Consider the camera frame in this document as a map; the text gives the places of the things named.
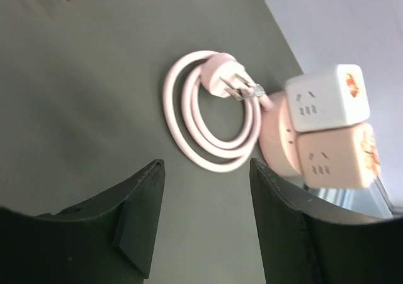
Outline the light pink deer cube plug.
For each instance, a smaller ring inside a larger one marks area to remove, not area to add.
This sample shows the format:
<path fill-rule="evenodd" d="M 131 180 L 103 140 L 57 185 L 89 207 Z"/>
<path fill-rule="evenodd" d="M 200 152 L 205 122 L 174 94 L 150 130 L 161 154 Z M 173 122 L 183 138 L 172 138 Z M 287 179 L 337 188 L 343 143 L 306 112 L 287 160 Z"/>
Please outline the light pink deer cube plug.
<path fill-rule="evenodd" d="M 297 138 L 305 183 L 310 188 L 365 189 L 380 174 L 372 126 L 367 122 Z"/>

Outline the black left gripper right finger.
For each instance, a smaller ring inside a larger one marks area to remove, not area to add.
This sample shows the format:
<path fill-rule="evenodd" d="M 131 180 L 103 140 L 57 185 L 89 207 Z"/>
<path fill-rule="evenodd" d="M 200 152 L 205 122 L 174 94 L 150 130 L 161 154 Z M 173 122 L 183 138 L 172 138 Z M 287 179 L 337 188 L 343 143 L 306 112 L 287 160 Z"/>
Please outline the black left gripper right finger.
<path fill-rule="evenodd" d="M 267 283 L 402 282 L 402 219 L 329 203 L 259 159 L 249 180 Z"/>

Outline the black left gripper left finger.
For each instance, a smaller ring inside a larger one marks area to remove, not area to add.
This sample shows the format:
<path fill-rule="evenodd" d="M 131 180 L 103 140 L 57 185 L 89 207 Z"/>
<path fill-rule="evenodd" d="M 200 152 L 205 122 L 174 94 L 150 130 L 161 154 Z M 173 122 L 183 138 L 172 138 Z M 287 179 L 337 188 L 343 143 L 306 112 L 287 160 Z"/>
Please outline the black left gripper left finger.
<path fill-rule="evenodd" d="M 164 161 L 56 214 L 1 208 L 2 283 L 142 283 L 164 194 Z"/>

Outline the white cube plug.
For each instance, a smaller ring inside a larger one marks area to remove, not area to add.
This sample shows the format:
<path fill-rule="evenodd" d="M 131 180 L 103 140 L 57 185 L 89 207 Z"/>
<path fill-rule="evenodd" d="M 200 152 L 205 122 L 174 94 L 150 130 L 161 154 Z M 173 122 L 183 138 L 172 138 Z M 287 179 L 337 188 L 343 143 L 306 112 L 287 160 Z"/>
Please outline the white cube plug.
<path fill-rule="evenodd" d="M 361 67 L 336 64 L 285 83 L 294 129 L 300 133 L 364 122 L 370 106 Z"/>

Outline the pink round socket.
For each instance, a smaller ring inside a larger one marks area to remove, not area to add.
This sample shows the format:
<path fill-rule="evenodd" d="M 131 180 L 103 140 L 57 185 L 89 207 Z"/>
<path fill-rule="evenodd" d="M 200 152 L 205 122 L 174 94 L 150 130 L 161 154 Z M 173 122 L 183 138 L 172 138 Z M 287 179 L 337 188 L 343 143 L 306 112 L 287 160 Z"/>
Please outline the pink round socket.
<path fill-rule="evenodd" d="M 259 146 L 267 165 L 283 177 L 302 174 L 296 138 L 285 92 L 269 95 L 272 109 L 262 111 Z"/>

